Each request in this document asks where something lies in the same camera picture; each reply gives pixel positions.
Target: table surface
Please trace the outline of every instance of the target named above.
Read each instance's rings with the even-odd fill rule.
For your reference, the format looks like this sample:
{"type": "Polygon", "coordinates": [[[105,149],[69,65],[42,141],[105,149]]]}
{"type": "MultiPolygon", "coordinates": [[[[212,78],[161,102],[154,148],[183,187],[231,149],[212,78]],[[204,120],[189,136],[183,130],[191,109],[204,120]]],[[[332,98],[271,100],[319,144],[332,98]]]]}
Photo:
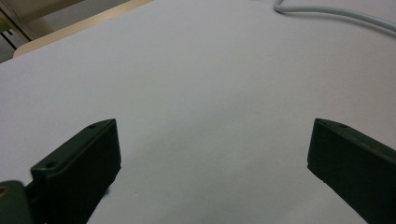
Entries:
{"type": "MultiPolygon", "coordinates": [[[[115,118],[90,223],[364,223],[306,156],[315,118],[396,148],[396,35],[273,3],[157,0],[0,64],[0,180],[115,118]]],[[[396,21],[391,0],[317,4],[396,21]]]]}

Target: gray floor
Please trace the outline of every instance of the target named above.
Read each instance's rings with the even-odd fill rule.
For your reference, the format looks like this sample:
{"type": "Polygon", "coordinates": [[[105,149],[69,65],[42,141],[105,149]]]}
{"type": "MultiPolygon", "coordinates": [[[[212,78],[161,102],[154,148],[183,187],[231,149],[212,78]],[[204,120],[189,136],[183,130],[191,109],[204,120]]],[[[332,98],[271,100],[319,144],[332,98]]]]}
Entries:
{"type": "MultiPolygon", "coordinates": [[[[45,20],[54,30],[59,30],[127,1],[128,0],[84,0],[71,7],[64,8],[46,16],[45,20]]],[[[5,34],[16,47],[23,44],[16,35],[5,34]]],[[[14,49],[5,39],[0,37],[0,63],[12,59],[13,53],[14,49]]]]}

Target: light wood trim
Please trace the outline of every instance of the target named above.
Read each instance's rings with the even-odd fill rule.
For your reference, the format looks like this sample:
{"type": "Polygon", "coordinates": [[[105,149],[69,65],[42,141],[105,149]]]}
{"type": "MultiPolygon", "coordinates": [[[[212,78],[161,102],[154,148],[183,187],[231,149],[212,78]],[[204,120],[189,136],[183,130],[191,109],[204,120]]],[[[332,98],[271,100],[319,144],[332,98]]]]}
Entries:
{"type": "Polygon", "coordinates": [[[27,52],[30,52],[32,50],[39,49],[39,48],[46,46],[52,42],[55,42],[57,40],[65,38],[67,36],[73,35],[77,32],[82,31],[82,30],[85,30],[91,26],[94,26],[95,24],[101,23],[103,21],[111,20],[111,19],[113,19],[113,18],[115,18],[129,10],[143,6],[146,3],[151,2],[151,1],[153,1],[153,0],[131,0],[124,4],[119,5],[117,7],[113,7],[107,11],[99,13],[95,16],[89,17],[88,19],[86,19],[84,21],[79,21],[73,25],[67,26],[67,27],[65,27],[59,31],[56,31],[52,34],[40,37],[32,42],[29,42],[27,44],[20,46],[17,50],[15,50],[14,58],[21,56],[22,54],[25,54],[27,52]]]}

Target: metal leg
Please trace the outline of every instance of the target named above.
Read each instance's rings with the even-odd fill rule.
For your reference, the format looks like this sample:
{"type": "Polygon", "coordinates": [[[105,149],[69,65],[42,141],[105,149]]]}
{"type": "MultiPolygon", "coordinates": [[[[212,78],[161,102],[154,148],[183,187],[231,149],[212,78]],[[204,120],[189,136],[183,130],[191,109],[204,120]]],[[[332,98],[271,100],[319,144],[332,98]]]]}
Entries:
{"type": "Polygon", "coordinates": [[[17,49],[17,47],[15,47],[15,45],[12,44],[12,42],[11,42],[3,33],[1,33],[1,36],[8,42],[8,44],[9,44],[12,48],[17,49]]]}

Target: gray cable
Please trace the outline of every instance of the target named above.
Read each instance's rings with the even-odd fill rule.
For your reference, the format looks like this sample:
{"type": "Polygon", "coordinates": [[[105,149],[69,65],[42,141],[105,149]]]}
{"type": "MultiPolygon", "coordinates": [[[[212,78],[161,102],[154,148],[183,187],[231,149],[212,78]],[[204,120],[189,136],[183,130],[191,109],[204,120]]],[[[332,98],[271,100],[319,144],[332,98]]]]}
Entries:
{"type": "Polygon", "coordinates": [[[351,11],[347,9],[337,7],[282,7],[283,0],[276,0],[274,3],[274,10],[280,13],[287,12],[320,12],[328,13],[339,16],[350,17],[360,21],[366,21],[368,23],[380,26],[396,33],[396,23],[385,21],[374,16],[370,16],[364,13],[351,11]]]}

